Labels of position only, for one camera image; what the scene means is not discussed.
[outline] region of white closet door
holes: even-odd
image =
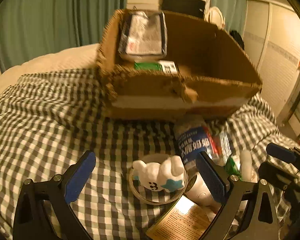
[[[244,49],[258,66],[268,28],[269,3],[247,0],[247,17],[243,33]]]
[[[278,116],[298,78],[300,60],[300,19],[295,12],[272,4],[269,40],[259,74],[261,96]]]

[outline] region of packaged item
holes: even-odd
[[[158,62],[134,63],[134,69],[158,70],[166,74],[178,74],[178,68],[173,61],[159,60]]]
[[[125,60],[146,62],[167,55],[163,12],[131,11],[121,33],[119,54]]]
[[[179,148],[177,155],[181,157],[189,177],[197,172],[195,159],[199,152],[205,151],[218,164],[220,155],[202,116],[189,114],[178,120],[174,134]]]
[[[228,173],[228,175],[236,175],[236,176],[238,176],[239,179],[242,179],[242,175],[241,175],[239,168],[238,168],[237,164],[235,163],[232,155],[229,156],[224,168],[225,168],[226,172]]]
[[[198,240],[210,225],[205,211],[185,196],[175,202],[146,235],[152,240]]]
[[[219,155],[222,157],[220,159],[220,166],[224,166],[232,154],[228,134],[225,131],[220,132],[217,136],[213,138],[216,143]]]

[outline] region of open cardboard box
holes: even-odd
[[[186,113],[226,118],[262,87],[253,64],[224,30],[203,19],[164,11],[168,50],[179,75],[135,70],[118,45],[129,10],[116,10],[104,29],[97,65],[106,88],[106,115],[175,120]]]

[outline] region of metal screw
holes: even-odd
[[[265,179],[261,179],[261,180],[260,180],[260,183],[261,183],[262,185],[267,185],[268,182],[267,182]]]
[[[231,175],[231,176],[230,176],[230,179],[231,179],[232,181],[238,181],[238,180],[239,180],[239,178],[238,178],[237,175]]]
[[[26,179],[25,182],[24,182],[24,184],[25,185],[29,185],[31,183],[31,181],[32,181],[32,179]]]
[[[53,176],[54,181],[59,181],[59,180],[61,180],[61,178],[62,178],[62,176],[60,174],[56,174]]]

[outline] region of white plush toy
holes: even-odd
[[[169,157],[162,164],[144,163],[141,160],[132,163],[133,169],[137,171],[140,184],[152,191],[165,190],[173,192],[185,186],[184,166],[179,156]]]

